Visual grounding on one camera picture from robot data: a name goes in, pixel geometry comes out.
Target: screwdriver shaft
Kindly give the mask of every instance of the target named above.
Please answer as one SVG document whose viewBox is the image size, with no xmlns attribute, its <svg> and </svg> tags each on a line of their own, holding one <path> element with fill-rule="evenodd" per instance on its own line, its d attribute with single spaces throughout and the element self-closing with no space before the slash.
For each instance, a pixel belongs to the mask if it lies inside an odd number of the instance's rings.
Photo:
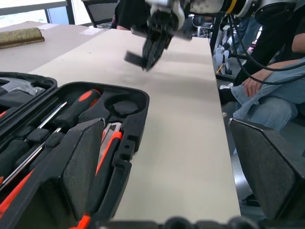
<svg viewBox="0 0 305 229">
<path fill-rule="evenodd" d="M 49 117 L 46 118 L 38 127 L 37 129 L 43 128 L 59 111 L 61 111 L 62 108 L 67 105 L 68 102 L 64 102 L 62 105 L 60 105 Z"/>
<path fill-rule="evenodd" d="M 60 132 L 61 128 L 57 128 L 53 133 Z M 43 150 L 45 142 L 34 150 L 0 185 L 0 192 Z"/>
</svg>

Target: cable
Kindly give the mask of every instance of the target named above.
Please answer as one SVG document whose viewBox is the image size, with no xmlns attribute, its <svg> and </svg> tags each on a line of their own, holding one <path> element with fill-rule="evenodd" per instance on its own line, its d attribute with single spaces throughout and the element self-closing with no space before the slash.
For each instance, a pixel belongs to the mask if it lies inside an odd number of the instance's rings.
<svg viewBox="0 0 305 229">
<path fill-rule="evenodd" d="M 234 18 L 233 15 L 229 15 L 229 20 L 230 20 L 230 17 L 232 18 L 233 20 L 233 25 L 235 28 L 237 28 L 237 25 L 236 25 L 236 20 Z M 295 68 L 298 68 L 298 67 L 301 67 L 301 66 L 304 66 L 305 63 L 300 63 L 300 64 L 297 64 L 295 66 L 291 66 L 291 67 L 287 67 L 287 68 L 268 68 L 262 64 L 260 64 L 259 62 L 257 62 L 246 50 L 244 44 L 242 43 L 242 39 L 241 39 L 241 35 L 238 31 L 238 29 L 236 29 L 236 34 L 237 34 L 237 37 L 238 39 L 240 40 L 240 44 L 243 48 L 243 51 L 244 53 L 246 54 L 246 56 L 249 58 L 250 61 L 252 61 L 256 66 L 262 68 L 262 69 L 266 69 L 266 70 L 269 70 L 269 71 L 272 71 L 272 72 L 283 72 L 283 71 L 288 71 L 288 70 L 292 70 L 292 69 L 295 69 Z"/>
<path fill-rule="evenodd" d="M 233 28 L 233 25 L 232 25 L 231 17 L 229 17 L 229 22 L 230 22 L 230 28 L 232 29 L 232 28 Z M 235 44 L 234 33 L 233 33 L 233 32 L 231 33 L 231 37 L 232 37 L 233 46 L 234 46 L 235 50 L 237 50 L 237 47 L 236 47 L 236 44 Z M 302 79 L 302 78 L 305 77 L 305 74 L 303 74 L 303 75 L 300 75 L 300 76 L 298 76 L 298 77 L 296 77 L 296 78 L 294 78 L 294 79 L 290 79 L 290 80 L 282 81 L 282 82 L 274 82 L 274 83 L 271 83 L 271 82 L 261 81 L 261 80 L 259 80 L 259 79 L 256 79 L 255 77 L 251 76 L 251 75 L 247 72 L 247 70 L 246 70 L 246 69 L 244 68 L 244 66 L 242 65 L 242 63 L 241 63 L 241 61 L 240 61 L 240 59 L 239 59 L 238 56 L 236 57 L 236 59 L 237 59 L 238 65 L 240 66 L 240 68 L 242 69 L 242 71 L 246 74 L 246 76 L 248 76 L 248 77 L 251 78 L 252 80 L 257 81 L 257 82 L 262 83 L 262 84 L 268 84 L 268 85 L 282 85 L 282 84 L 286 84 L 286 83 L 291 83 L 291 82 L 297 81 L 297 80 Z"/>
</svg>

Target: black tool case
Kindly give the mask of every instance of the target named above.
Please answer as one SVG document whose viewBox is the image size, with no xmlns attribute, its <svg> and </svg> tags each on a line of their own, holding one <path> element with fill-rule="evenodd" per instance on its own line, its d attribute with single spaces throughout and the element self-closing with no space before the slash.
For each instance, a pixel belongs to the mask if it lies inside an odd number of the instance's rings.
<svg viewBox="0 0 305 229">
<path fill-rule="evenodd" d="M 0 229 L 84 229 L 91 218 L 110 220 L 125 190 L 130 160 L 140 146 L 148 94 L 89 82 L 58 88 L 54 79 L 23 73 L 0 73 L 1 77 L 25 79 L 46 90 L 0 117 L 0 163 L 7 159 L 5 166 L 14 170 L 41 146 L 40 154 L 0 191 Z M 73 117 L 72 104 L 86 99 L 88 91 L 100 96 L 86 113 Z M 61 125 L 56 121 L 60 115 L 72 118 Z M 112 123 L 122 124 L 119 135 L 109 141 L 97 167 L 103 130 Z M 10 161 L 14 152 L 5 152 L 8 147 L 25 153 Z"/>
</svg>

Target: chair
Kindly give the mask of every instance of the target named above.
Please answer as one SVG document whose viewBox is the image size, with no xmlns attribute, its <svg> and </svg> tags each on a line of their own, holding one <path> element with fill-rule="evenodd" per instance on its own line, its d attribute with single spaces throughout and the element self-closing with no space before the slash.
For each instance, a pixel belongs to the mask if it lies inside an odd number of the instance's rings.
<svg viewBox="0 0 305 229">
<path fill-rule="evenodd" d="M 305 158 L 263 125 L 232 119 L 230 129 L 244 175 L 267 219 L 305 219 Z"/>
<path fill-rule="evenodd" d="M 118 0 L 82 0 L 95 28 L 109 29 Z"/>
</svg>

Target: orange screwdriver handle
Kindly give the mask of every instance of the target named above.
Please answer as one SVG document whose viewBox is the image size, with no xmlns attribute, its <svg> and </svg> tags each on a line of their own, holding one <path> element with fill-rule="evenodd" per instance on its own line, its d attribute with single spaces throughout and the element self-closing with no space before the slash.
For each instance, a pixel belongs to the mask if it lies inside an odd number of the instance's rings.
<svg viewBox="0 0 305 229">
<path fill-rule="evenodd" d="M 63 114 L 54 119 L 55 125 L 67 129 L 73 128 L 76 126 L 80 114 L 93 106 L 100 96 L 101 93 L 95 89 L 85 92 Z"/>
</svg>

